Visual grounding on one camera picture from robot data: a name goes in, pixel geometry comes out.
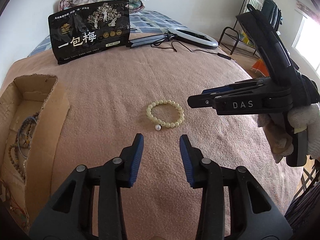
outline pink blanket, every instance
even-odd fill
[[[211,108],[188,107],[188,96],[248,79],[247,73],[216,55],[176,48],[178,52],[118,47],[60,66],[49,50],[14,63],[0,90],[1,95],[15,77],[33,73],[55,74],[67,87],[71,108],[56,150],[52,192],[77,165],[103,165],[131,145],[136,133],[144,135],[137,182],[122,191],[130,240],[195,238],[201,190],[191,189],[186,181],[179,151],[182,134],[219,165],[246,166],[283,213],[301,177],[301,168],[290,168],[285,161],[275,164],[254,116],[217,116]],[[156,131],[145,114],[156,99],[178,102],[185,110],[185,122]],[[162,119],[176,118],[170,107],[160,108]],[[229,227],[227,204],[226,232]]]

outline black cable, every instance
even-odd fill
[[[231,57],[229,57],[228,55],[225,55],[225,54],[222,54],[222,53],[219,53],[219,52],[218,53],[210,52],[210,51],[206,51],[206,50],[203,50],[203,49],[191,50],[186,45],[181,43],[180,41],[172,41],[171,42],[171,47],[166,47],[166,48],[159,47],[162,44],[162,42],[164,42],[164,41],[169,41],[169,38],[164,38],[164,39],[161,39],[161,40],[158,40],[158,41],[154,41],[153,43],[150,44],[150,46],[152,48],[157,48],[157,49],[173,49],[175,52],[178,52],[177,49],[173,45],[174,42],[177,42],[177,43],[181,44],[183,47],[185,47],[187,50],[189,50],[192,53],[196,52],[196,51],[202,51],[202,52],[205,52],[205,53],[214,54],[214,55],[217,55],[219,57],[223,57],[223,58],[228,59],[228,60],[233,60],[236,63],[236,61],[234,59],[232,59]]]

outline black bag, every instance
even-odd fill
[[[129,41],[129,1],[112,0],[69,8],[49,16],[52,51],[58,64],[123,46]]]

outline blue checkered bedsheet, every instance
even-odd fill
[[[137,14],[130,14],[131,33],[165,33],[172,26],[186,28],[181,23],[156,11],[144,10]],[[48,49],[51,49],[50,36],[46,37],[30,53],[29,57]]]

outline cardboard box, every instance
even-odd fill
[[[0,177],[31,225],[50,197],[54,155],[69,109],[64,86],[52,75],[14,79],[0,97]],[[39,112],[26,161],[26,183],[8,157],[23,120]],[[20,168],[25,158],[18,154]]]

